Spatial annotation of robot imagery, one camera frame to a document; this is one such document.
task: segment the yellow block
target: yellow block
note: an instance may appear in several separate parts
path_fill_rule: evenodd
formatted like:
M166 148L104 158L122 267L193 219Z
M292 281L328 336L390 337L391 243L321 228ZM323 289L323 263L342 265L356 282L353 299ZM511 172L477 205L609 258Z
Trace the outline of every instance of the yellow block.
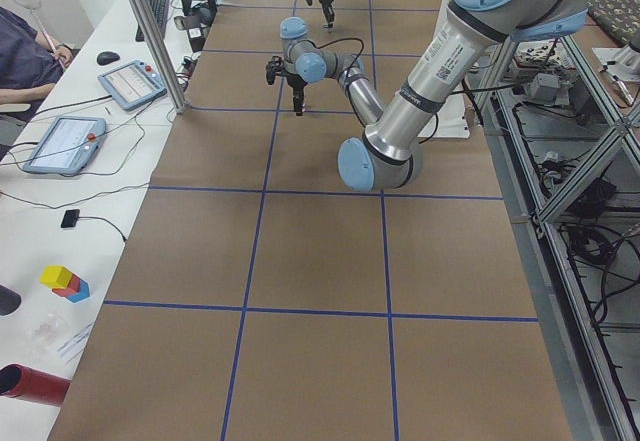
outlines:
M72 276L73 273L64 266L47 266L40 276L40 282L51 289L65 289Z

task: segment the red cylinder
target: red cylinder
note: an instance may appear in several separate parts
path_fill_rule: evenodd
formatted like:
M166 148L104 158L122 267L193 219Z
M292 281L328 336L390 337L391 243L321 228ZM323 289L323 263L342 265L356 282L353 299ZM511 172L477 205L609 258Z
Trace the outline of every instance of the red cylinder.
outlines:
M70 381L20 364L0 370L0 396L62 406Z

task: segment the person's arm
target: person's arm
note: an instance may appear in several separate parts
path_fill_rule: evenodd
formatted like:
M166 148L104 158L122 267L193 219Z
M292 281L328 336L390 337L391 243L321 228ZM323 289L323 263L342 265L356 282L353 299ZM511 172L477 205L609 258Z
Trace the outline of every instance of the person's arm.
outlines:
M35 88L0 89L0 104L30 103L47 97L55 83L43 84Z
M51 42L55 47L55 50L53 51L53 57L55 59L62 59L62 62L64 63L64 67L66 68L67 66L69 66L69 64L71 64L71 60L73 59L73 54L71 53L71 50L67 46L65 46L63 43L58 41L56 38L52 36L49 36L49 38L51 39ZM51 51L51 46L49 46L49 43L47 42L47 38L44 36L44 34L42 34L41 31L38 31L38 34L36 34L36 43L38 43L47 51Z

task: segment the blue block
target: blue block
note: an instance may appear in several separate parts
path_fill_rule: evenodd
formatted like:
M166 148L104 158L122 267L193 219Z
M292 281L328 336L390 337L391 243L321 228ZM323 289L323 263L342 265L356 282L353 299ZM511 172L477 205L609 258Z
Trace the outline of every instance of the blue block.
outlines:
M67 296L67 300L71 301L72 303L77 303L78 301L82 301L83 299L86 299L88 297L89 297L89 285L87 284L86 281L80 280L80 290L78 291L78 294Z

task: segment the chair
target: chair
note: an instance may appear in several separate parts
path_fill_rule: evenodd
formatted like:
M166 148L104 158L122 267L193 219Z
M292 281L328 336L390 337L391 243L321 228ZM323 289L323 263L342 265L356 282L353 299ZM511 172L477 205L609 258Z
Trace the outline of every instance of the chair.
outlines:
M0 104L0 159L7 154L27 124L25 121L12 117L11 114L22 113L30 107L31 105L26 103Z

